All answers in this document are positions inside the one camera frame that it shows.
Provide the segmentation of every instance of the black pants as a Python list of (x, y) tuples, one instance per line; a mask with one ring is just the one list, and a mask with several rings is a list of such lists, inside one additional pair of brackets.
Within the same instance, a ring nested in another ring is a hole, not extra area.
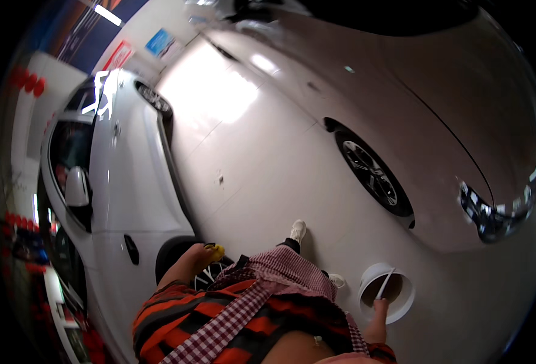
[[(286, 240), (278, 245), (287, 245), (289, 246), (290, 248), (292, 248), (293, 251), (295, 251), (298, 255), (300, 255), (301, 253), (301, 244), (299, 242), (297, 242), (296, 240), (294, 239), (291, 239), (291, 238), (286, 238)], [(324, 270), (321, 270), (321, 272), (327, 276), (327, 278), (329, 277), (329, 273), (327, 273), (326, 271)]]

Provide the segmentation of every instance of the yellow sponge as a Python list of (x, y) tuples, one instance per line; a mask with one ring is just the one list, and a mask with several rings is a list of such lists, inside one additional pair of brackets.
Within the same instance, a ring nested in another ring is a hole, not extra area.
[(209, 263), (207, 265), (210, 265), (212, 261), (220, 261), (221, 257), (225, 254), (224, 247), (219, 244), (207, 244), (205, 249), (214, 250), (213, 254), (209, 257)]

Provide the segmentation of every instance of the checkered apron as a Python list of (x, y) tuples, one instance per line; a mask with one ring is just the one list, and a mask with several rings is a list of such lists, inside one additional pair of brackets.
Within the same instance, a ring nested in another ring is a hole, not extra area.
[[(325, 297), (331, 302), (337, 296), (337, 287), (314, 264), (286, 245), (251, 257), (243, 267), (236, 267), (234, 263), (217, 277), (208, 290), (222, 289), (249, 279), (256, 279), (256, 282), (177, 346), (161, 363), (211, 363), (271, 295), (298, 293)], [(354, 321), (350, 319), (347, 324), (353, 351), (369, 356), (365, 340)]]

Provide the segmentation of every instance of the white sneaker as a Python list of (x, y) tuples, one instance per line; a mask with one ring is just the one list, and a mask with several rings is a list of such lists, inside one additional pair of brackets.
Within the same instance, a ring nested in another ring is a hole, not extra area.
[(342, 288), (346, 285), (345, 279), (340, 274), (329, 273), (329, 279), (337, 288)]
[(290, 232), (290, 238), (296, 240), (298, 244), (301, 243), (302, 238), (306, 235), (306, 222), (302, 220), (294, 221), (292, 225), (292, 231)]

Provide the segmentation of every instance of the red sign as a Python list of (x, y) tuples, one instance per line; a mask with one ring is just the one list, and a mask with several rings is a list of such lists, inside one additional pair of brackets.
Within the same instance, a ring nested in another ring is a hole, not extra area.
[(120, 68), (126, 62), (126, 60), (133, 54), (132, 46), (127, 41), (120, 42), (114, 53), (110, 56), (110, 59), (104, 65), (104, 70)]

